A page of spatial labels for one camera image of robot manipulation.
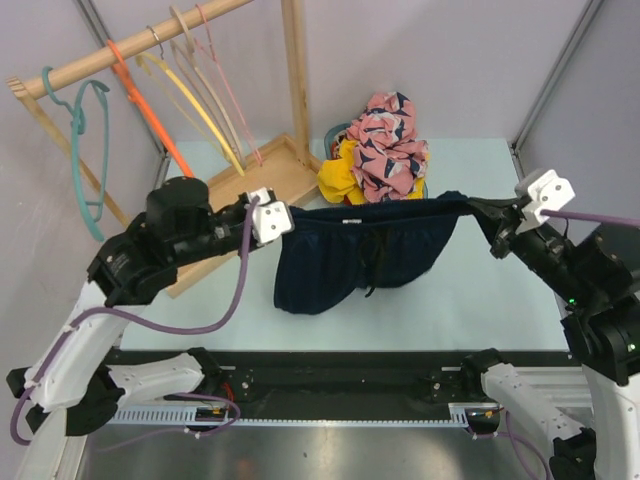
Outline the navy blue shorts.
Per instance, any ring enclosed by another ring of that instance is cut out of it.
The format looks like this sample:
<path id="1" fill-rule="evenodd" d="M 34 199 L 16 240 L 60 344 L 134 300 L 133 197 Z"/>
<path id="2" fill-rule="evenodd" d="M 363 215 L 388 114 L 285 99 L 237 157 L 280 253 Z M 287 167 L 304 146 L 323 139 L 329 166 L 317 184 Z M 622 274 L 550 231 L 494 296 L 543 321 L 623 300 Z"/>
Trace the navy blue shorts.
<path id="1" fill-rule="evenodd" d="M 471 198 L 447 191 L 432 199 L 291 210 L 282 238 L 273 303 L 291 314 L 317 315 L 357 289 L 402 287 L 428 272 L 459 218 L 472 216 L 487 240 L 495 230 Z"/>

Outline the pink wire hanger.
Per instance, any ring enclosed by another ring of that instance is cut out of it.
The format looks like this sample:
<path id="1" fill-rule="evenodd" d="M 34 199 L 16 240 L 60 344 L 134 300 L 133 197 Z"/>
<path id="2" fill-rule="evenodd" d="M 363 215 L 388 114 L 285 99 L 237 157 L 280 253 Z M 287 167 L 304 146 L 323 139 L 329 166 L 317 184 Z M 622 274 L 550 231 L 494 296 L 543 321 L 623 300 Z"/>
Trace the pink wire hanger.
<path id="1" fill-rule="evenodd" d="M 217 67 L 217 70 L 219 72 L 220 78 L 223 81 L 223 84 L 225 86 L 225 89 L 227 90 L 227 93 L 229 95 L 229 98 L 231 99 L 231 102 L 233 103 L 233 106 L 236 110 L 236 113 L 238 115 L 238 118 L 241 122 L 242 128 L 244 129 L 244 134 L 247 140 L 248 145 L 251 147 L 252 153 L 254 154 L 255 160 L 257 161 L 258 165 L 260 167 L 263 166 L 264 164 L 264 159 L 262 154 L 259 151 L 259 148 L 256 144 L 256 140 L 251 132 L 251 129 L 246 121 L 246 118 L 244 116 L 243 110 L 236 98 L 236 95 L 227 79 L 227 76 L 225 74 L 225 71 L 218 59 L 218 55 L 216 53 L 215 47 L 214 47 L 214 42 L 213 42 L 213 35 L 212 35 L 212 30 L 209 26 L 208 20 L 206 19 L 205 15 L 204 15 L 204 11 L 203 8 L 201 7 L 200 4 L 196 3 L 195 4 L 196 9 L 198 10 L 200 17 L 203 21 L 203 25 L 205 27 L 205 31 L 206 31 L 206 35 L 207 35 L 207 39 L 208 39 L 208 49 L 209 49 L 209 53 L 208 56 L 211 58 L 212 62 L 215 64 L 215 66 Z"/>

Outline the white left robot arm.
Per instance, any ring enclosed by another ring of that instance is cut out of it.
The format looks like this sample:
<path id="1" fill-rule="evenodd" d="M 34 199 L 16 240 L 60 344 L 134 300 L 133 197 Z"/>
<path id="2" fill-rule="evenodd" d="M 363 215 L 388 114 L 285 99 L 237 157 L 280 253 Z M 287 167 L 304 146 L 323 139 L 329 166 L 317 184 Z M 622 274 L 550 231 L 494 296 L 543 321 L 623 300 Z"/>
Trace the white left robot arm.
<path id="1" fill-rule="evenodd" d="M 17 400 L 10 421 L 13 440 L 22 446 L 30 443 L 19 433 L 19 420 L 37 432 L 58 410 L 70 417 L 67 435 L 83 436 L 142 398 L 191 393 L 202 400 L 214 397 L 221 376 L 199 350 L 180 354 L 166 366 L 156 365 L 150 379 L 140 382 L 106 366 L 104 359 L 131 323 L 182 336 L 213 333 L 225 326 L 244 292 L 249 253 L 262 243 L 256 214 L 274 199 L 272 190 L 260 188 L 214 210 L 207 184 L 189 177 L 171 178 L 151 191 L 144 211 L 124 232 L 102 244 L 72 314 L 47 352 L 33 366 L 8 373 L 7 383 Z M 231 252 L 240 255 L 240 271 L 220 320 L 185 328 L 142 317 L 158 294 L 177 282 L 180 268 Z"/>

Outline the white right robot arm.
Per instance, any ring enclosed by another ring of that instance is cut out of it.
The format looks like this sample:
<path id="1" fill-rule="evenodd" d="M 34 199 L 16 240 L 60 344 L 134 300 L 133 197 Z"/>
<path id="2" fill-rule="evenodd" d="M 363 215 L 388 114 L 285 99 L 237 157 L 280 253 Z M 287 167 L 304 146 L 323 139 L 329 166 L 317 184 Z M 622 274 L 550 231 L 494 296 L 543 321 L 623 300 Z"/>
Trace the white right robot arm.
<path id="1" fill-rule="evenodd" d="M 639 226 L 594 217 L 579 245 L 542 224 L 517 232 L 521 200 L 468 201 L 499 259 L 514 254 L 566 304 L 561 321 L 572 358 L 589 388 L 594 425 L 568 419 L 518 377 L 495 349 L 467 356 L 461 388 L 473 401 L 505 408 L 547 448 L 549 479 L 639 476 Z"/>

